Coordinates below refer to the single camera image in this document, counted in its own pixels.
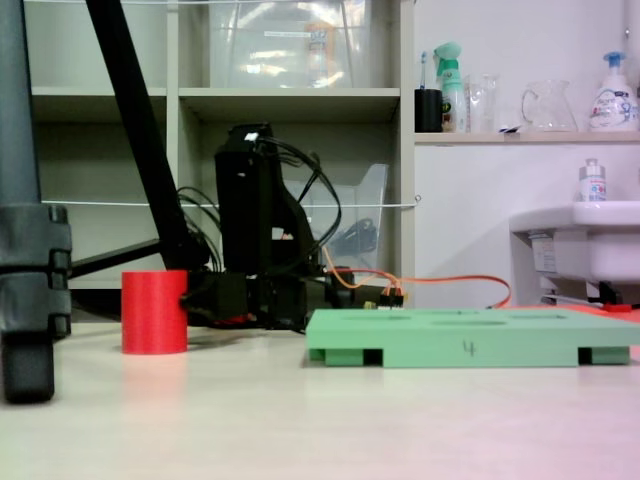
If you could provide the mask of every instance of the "green plastic tray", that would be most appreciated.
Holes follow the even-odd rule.
[[[317,310],[311,360],[327,366],[624,365],[640,325],[564,309]]]

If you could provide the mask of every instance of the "red cup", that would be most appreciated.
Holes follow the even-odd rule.
[[[187,312],[180,297],[187,272],[122,274],[122,352],[161,355],[187,351]]]

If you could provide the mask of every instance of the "tripod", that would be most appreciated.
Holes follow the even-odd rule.
[[[180,208],[122,6],[87,0],[87,7],[159,238],[72,268],[67,212],[41,204],[24,5],[0,0],[0,348],[12,403],[54,394],[53,342],[71,333],[69,278],[156,253],[168,269],[196,271],[209,259]]]

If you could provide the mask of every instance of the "white table surface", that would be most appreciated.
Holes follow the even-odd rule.
[[[76,325],[55,400],[0,406],[0,479],[640,478],[640,366],[327,369],[293,333],[190,341],[124,356],[119,325]]]

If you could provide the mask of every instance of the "white sink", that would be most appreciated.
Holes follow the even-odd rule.
[[[640,202],[573,203],[516,215],[543,276],[640,283]]]

